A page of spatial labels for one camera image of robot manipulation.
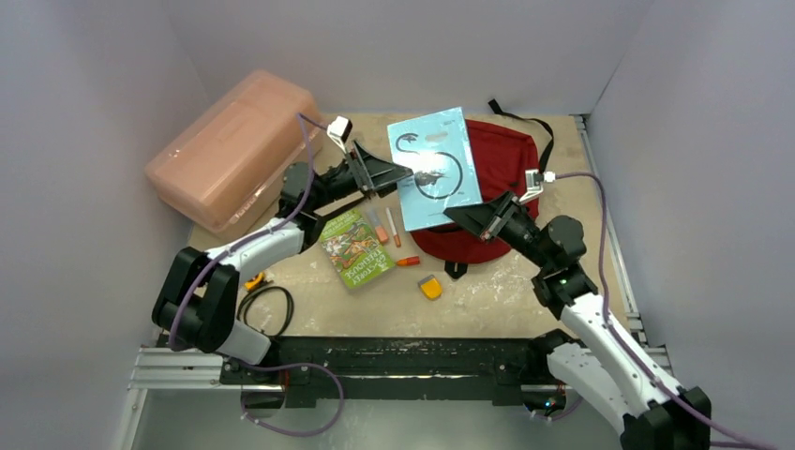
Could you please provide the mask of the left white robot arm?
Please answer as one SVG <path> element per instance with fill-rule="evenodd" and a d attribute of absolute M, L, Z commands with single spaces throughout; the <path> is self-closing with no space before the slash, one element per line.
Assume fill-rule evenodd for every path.
<path fill-rule="evenodd" d="M 271 382 L 279 358 L 269 352 L 269 336 L 237 317 L 239 290 L 265 269 L 314 246 L 326 223 L 356 203 L 326 216 L 319 209 L 355 192 L 363 199 L 384 197 L 411 176 L 410 168 L 370 154 L 359 142 L 324 173 L 315 171 L 313 160 L 291 164 L 283 174 L 278 211 L 260 229 L 223 246 L 185 247 L 175 255 L 152 310 L 153 323 L 167 331 L 171 350 L 231 357 L 243 362 L 255 383 Z"/>

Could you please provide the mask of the green picture book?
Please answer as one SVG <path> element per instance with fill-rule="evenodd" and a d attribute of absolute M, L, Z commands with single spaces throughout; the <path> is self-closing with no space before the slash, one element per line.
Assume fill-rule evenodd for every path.
<path fill-rule="evenodd" d="M 329 220 L 319 244 L 349 290 L 368 284 L 396 266 L 370 224 L 356 209 Z"/>

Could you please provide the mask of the red backpack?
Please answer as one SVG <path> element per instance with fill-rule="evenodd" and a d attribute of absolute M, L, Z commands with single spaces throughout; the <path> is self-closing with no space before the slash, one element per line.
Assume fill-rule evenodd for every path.
<path fill-rule="evenodd" d="M 490 100 L 488 106 L 496 115 L 535 123 L 548 134 L 549 141 L 543 150 L 539 150 L 535 139 L 527 133 L 468 119 L 466 127 L 474 168 L 486 202 L 508 190 L 518 196 L 524 194 L 527 190 L 524 173 L 528 170 L 543 172 L 555 144 L 554 131 L 548 122 L 506 112 L 495 99 Z M 462 278 L 471 265 L 491 262 L 510 251 L 504 242 L 496 239 L 480 241 L 456 224 L 413 231 L 411 237 L 426 254 L 443 261 L 443 271 L 453 280 Z"/>

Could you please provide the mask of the light blue notebook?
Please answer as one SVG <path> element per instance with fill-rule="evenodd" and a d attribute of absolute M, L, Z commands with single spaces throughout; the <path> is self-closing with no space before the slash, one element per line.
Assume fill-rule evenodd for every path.
<path fill-rule="evenodd" d="M 464 113 L 460 107 L 387 126 L 392 160 L 412 170 L 397 184 L 406 231 L 448 225 L 448 207 L 483 201 Z"/>

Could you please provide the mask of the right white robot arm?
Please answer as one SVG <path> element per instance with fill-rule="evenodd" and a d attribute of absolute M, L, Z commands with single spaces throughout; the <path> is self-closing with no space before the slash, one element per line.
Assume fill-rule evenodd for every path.
<path fill-rule="evenodd" d="M 554 377 L 571 386 L 611 424 L 624 449 L 709 448 L 711 431 L 700 419 L 712 413 L 709 397 L 698 387 L 684 388 L 615 319 L 579 262 L 586 246 L 578 220 L 556 216 L 538 227 L 511 192 L 444 213 L 480 240 L 497 238 L 536 265 L 538 302 L 577 335 L 576 343 L 529 352 L 526 368 L 534 379 Z"/>

